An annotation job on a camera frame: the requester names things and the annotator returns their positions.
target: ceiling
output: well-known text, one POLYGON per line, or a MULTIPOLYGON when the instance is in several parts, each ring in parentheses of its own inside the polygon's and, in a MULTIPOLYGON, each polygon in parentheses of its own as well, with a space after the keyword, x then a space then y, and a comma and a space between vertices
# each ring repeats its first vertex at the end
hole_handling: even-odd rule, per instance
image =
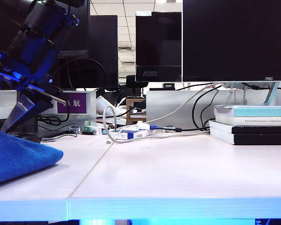
POLYGON ((135 74, 135 13, 136 11, 181 12, 182 0, 91 0, 91 15, 118 15, 119 77, 135 74))

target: ceiling light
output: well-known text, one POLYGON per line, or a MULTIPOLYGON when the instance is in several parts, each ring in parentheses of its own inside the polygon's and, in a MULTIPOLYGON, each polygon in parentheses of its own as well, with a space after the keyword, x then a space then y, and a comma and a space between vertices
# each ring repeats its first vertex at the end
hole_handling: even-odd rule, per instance
POLYGON ((152 12, 151 11, 136 11, 137 16, 151 16, 152 12))

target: black book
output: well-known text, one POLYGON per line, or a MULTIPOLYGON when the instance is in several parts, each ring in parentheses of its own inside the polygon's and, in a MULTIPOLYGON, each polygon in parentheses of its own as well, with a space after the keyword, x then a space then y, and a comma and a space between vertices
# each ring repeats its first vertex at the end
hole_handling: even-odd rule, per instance
POLYGON ((281 134, 230 134, 212 127, 210 134, 234 145, 281 145, 281 134))
POLYGON ((236 126, 209 121, 211 128, 230 134, 281 134, 281 126, 236 126))

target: purple name sign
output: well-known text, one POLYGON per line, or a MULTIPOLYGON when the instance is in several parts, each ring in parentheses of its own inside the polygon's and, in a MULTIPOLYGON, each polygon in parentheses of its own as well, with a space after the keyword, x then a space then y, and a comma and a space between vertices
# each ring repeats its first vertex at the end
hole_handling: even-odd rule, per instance
MULTIPOLYGON (((67 104, 70 106, 70 113, 87 113, 86 93, 67 93, 69 99, 67 104)), ((57 113, 67 113, 67 105, 57 103, 57 113)))

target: aoc logo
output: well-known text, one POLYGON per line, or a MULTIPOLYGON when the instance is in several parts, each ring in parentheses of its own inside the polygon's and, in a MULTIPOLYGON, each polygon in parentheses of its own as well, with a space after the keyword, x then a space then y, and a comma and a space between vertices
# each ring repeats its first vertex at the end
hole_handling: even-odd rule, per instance
POLYGON ((158 73, 157 71, 145 71, 142 76, 144 77, 157 77, 158 73))

